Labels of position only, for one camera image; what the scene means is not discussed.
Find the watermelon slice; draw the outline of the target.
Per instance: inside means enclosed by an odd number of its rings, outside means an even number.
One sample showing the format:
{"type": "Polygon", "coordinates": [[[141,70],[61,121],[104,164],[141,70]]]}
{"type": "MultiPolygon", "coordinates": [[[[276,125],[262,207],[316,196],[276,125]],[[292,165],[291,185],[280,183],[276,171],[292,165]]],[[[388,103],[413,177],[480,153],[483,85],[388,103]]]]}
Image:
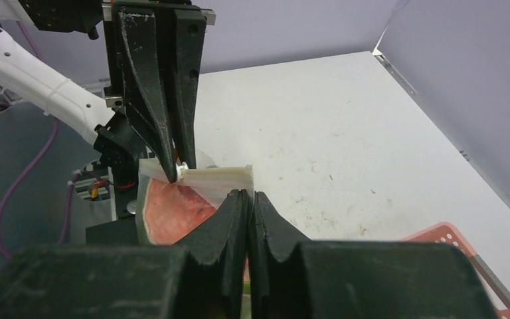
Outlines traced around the watermelon slice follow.
{"type": "Polygon", "coordinates": [[[142,210],[145,242],[172,245],[216,212],[192,187],[151,179],[142,210]]]}

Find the clear zip top bag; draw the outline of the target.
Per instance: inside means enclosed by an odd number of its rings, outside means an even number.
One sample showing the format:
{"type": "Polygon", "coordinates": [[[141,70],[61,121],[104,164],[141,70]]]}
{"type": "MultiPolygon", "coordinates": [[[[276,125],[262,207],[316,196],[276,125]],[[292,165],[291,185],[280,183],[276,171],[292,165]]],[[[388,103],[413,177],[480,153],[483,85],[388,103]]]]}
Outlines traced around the clear zip top bag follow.
{"type": "Polygon", "coordinates": [[[247,228],[254,196],[251,165],[177,166],[171,183],[156,159],[141,159],[135,222],[142,245],[187,250],[175,313],[239,318],[244,299],[247,228]]]}

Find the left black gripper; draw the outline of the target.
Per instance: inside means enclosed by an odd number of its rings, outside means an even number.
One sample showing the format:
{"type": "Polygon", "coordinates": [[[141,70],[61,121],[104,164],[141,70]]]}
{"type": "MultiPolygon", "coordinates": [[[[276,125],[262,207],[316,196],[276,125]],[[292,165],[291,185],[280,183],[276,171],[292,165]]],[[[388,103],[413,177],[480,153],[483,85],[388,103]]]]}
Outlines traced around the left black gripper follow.
{"type": "Polygon", "coordinates": [[[213,10],[191,1],[21,1],[20,5],[41,31],[79,32],[96,39],[96,26],[103,22],[111,81],[107,96],[124,99],[130,126],[157,156],[169,182],[177,180],[173,141],[180,161],[196,168],[199,71],[205,32],[216,21],[213,10]]]}

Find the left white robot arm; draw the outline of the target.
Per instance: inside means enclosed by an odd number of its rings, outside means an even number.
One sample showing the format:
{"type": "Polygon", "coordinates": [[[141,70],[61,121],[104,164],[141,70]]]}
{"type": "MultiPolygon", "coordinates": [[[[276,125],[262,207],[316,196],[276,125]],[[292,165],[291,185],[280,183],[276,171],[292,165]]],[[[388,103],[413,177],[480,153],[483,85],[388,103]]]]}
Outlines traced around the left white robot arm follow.
{"type": "Polygon", "coordinates": [[[0,20],[92,40],[103,24],[110,85],[99,97],[29,53],[0,25],[0,87],[79,133],[124,184],[144,148],[167,180],[197,166],[194,121],[205,32],[215,12],[190,1],[0,1],[0,20]]]}

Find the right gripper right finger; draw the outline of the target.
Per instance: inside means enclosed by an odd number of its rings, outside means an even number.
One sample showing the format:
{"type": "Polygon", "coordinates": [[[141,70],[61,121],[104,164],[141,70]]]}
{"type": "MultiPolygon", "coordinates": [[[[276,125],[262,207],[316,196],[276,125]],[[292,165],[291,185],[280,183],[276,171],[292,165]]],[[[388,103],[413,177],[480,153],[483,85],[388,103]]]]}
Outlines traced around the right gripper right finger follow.
{"type": "Polygon", "coordinates": [[[254,197],[248,260],[254,318],[496,318],[457,248],[311,240],[265,193],[254,197]]]}

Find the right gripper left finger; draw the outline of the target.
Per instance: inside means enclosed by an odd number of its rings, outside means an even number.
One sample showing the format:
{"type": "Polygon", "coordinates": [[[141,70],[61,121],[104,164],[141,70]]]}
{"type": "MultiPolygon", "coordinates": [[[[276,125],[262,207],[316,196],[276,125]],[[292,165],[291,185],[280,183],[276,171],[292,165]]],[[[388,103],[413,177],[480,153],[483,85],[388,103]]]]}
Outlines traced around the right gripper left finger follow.
{"type": "Polygon", "coordinates": [[[0,318],[239,318],[249,194],[174,245],[39,246],[0,274],[0,318]]]}

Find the pink plastic basket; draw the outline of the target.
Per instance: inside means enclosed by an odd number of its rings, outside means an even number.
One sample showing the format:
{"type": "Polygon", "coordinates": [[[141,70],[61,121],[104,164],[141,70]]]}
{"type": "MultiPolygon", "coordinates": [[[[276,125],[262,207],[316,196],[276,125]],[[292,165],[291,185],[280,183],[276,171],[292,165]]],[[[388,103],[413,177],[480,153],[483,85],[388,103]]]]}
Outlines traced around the pink plastic basket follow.
{"type": "Polygon", "coordinates": [[[449,222],[432,225],[403,238],[406,242],[445,243],[459,249],[473,265],[499,318],[510,318],[510,291],[491,270],[456,226],[449,222]]]}

